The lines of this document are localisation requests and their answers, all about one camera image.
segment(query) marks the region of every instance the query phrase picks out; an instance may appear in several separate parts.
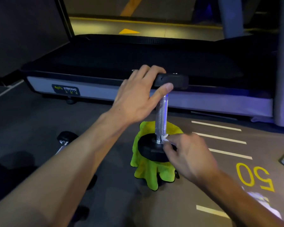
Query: hand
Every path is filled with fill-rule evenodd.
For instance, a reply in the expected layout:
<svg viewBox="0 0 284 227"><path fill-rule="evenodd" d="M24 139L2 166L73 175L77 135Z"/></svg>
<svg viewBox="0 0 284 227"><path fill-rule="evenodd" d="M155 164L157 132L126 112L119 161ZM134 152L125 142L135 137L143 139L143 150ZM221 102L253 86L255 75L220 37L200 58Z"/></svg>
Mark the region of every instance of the hand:
<svg viewBox="0 0 284 227"><path fill-rule="evenodd" d="M167 139L177 147L174 151L169 142L164 143L163 149L169 161L189 181L204 186L220 172L204 139L196 133L170 135Z"/></svg>
<svg viewBox="0 0 284 227"><path fill-rule="evenodd" d="M166 73L166 71L158 66L150 68L147 65L135 70L129 79L121 84L111 110L121 113L129 124L146 118L160 99L174 88L172 83L166 83L149 97L158 73Z"/></svg>

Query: number 50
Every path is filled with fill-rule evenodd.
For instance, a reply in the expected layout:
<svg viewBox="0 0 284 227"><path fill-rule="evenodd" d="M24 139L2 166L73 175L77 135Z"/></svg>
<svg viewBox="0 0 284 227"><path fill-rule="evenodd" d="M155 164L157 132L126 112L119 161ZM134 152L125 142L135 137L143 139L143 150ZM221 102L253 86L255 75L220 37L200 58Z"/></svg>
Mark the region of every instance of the number 50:
<svg viewBox="0 0 284 227"><path fill-rule="evenodd" d="M240 166L244 166L248 173L249 173L249 176L250 176L250 183L247 183L246 181L244 181L244 179L242 178L242 175L241 175L241 171L240 171ZM238 173L238 176L239 176L239 179L241 180L241 182L247 186L254 186L255 184L255 179L254 179L254 176L253 176L253 173L251 172L250 168L244 164L244 163L237 163L237 173ZM270 178L268 179L263 179L259 176L258 174L258 170L262 170L264 171L265 174L269 175L268 171L265 170L264 168L260 167L260 166L256 166L254 167L254 175L262 182L265 182L265 183L268 183L269 184L269 187L267 186L260 186L262 189L265 189L265 190L269 190L269 191L272 191L274 192L274 188L273 188L273 182Z"/></svg>

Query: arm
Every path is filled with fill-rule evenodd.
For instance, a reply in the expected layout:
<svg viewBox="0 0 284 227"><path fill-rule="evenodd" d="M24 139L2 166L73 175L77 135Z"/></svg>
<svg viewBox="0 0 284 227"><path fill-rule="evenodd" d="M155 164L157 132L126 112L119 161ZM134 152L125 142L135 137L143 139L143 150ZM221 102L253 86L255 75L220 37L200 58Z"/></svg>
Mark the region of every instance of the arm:
<svg viewBox="0 0 284 227"><path fill-rule="evenodd" d="M164 151L174 167L189 181L214 198L229 216L247 227L284 227L284 221L249 196L218 165L205 141L197 134L168 137Z"/></svg>
<svg viewBox="0 0 284 227"><path fill-rule="evenodd" d="M0 227L67 226L95 171L132 123L150 114L173 85L150 89L163 68L144 65L121 85L112 108L0 202Z"/></svg>

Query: green towel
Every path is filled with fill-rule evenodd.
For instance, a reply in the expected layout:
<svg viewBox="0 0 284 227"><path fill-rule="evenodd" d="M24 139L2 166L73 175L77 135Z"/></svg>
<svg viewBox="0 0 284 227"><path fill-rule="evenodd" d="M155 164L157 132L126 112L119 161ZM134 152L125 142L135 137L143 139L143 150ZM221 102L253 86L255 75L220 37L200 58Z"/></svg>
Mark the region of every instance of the green towel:
<svg viewBox="0 0 284 227"><path fill-rule="evenodd" d="M144 158L140 154L140 152L138 151L138 141L143 135L149 133L155 133L155 121L142 122L140 124L140 131L135 137L135 141L133 142L133 157L131 159L130 165L137 167L135 171L136 178L144 178L149 188L151 188L152 190L157 190L157 173L159 173L162 180L166 182L173 182L175 180L175 168L170 162L153 162ZM174 135L183 132L176 125L167 122L166 133L169 135Z"/></svg>

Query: forearm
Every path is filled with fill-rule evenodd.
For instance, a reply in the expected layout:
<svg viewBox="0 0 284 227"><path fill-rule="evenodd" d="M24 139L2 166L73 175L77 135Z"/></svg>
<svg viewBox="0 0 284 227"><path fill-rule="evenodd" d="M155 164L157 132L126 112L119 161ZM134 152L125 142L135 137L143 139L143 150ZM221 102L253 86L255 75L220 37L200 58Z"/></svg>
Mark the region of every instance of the forearm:
<svg viewBox="0 0 284 227"><path fill-rule="evenodd" d="M284 221L249 196L224 172L217 173L205 184L205 190L227 209L225 211L247 227L284 227Z"/></svg>
<svg viewBox="0 0 284 227"><path fill-rule="evenodd" d="M101 115L0 202L0 226L67 226L99 164L126 127L117 113Z"/></svg>

